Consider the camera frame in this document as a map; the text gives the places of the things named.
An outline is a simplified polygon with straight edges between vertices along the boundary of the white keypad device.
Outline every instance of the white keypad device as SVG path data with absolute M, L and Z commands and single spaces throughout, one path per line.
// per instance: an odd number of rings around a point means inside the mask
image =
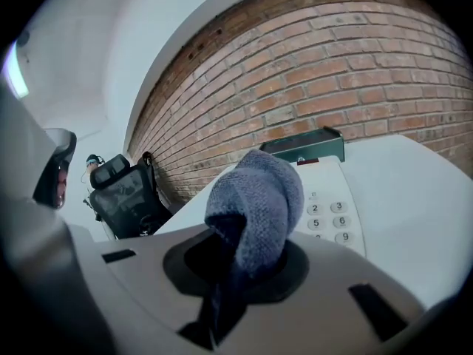
M 304 211 L 296 230 L 339 243 L 366 257 L 358 212 L 338 161 L 330 157 L 318 163 L 291 165 L 304 188 Z

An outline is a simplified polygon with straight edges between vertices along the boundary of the keypad button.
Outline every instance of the keypad button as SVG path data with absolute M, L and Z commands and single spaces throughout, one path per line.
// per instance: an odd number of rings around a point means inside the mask
M 343 201 L 337 201 L 330 205 L 330 209 L 333 213 L 345 213 L 348 210 L 348 204 Z
M 341 245 L 349 245 L 354 241 L 354 239 L 355 239 L 355 235 L 353 233 L 350 233 L 349 231 L 338 233 L 335 236 L 335 241 L 337 243 L 340 243 Z
M 350 216 L 338 216 L 333 219 L 333 225 L 337 229 L 345 229 L 352 223 Z
M 307 207 L 307 213 L 310 214 L 311 216 L 322 214 L 322 211 L 323 211 L 323 208 L 319 204 L 313 204 Z
M 314 218 L 313 220 L 309 220 L 307 226 L 309 226 L 310 230 L 322 230 L 325 227 L 325 222 L 320 218 Z

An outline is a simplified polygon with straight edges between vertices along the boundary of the white table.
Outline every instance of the white table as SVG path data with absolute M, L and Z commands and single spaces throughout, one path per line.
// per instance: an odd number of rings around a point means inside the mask
M 473 261 L 473 181 L 400 135 L 349 143 L 345 158 L 341 168 L 361 220 L 367 259 L 426 308 L 454 294 Z M 203 223 L 217 179 L 157 234 Z

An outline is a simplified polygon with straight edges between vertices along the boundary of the black rectangular slot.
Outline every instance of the black rectangular slot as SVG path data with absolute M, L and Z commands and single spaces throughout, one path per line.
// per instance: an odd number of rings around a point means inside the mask
M 113 263 L 119 260 L 126 259 L 127 257 L 133 257 L 135 255 L 136 255 L 136 252 L 128 248 L 127 250 L 120 250 L 120 251 L 110 252 L 109 254 L 104 254 L 102 255 L 102 258 L 103 260 L 105 260 L 105 263 Z
M 348 288 L 356 303 L 370 321 L 378 338 L 385 342 L 407 327 L 387 301 L 370 285 L 357 284 Z

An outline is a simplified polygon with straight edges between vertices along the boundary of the black mesh chair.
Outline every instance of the black mesh chair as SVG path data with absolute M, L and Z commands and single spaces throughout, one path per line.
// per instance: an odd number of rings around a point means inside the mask
M 154 234 L 171 213 L 156 198 L 146 169 L 117 155 L 90 175 L 92 208 L 118 239 Z

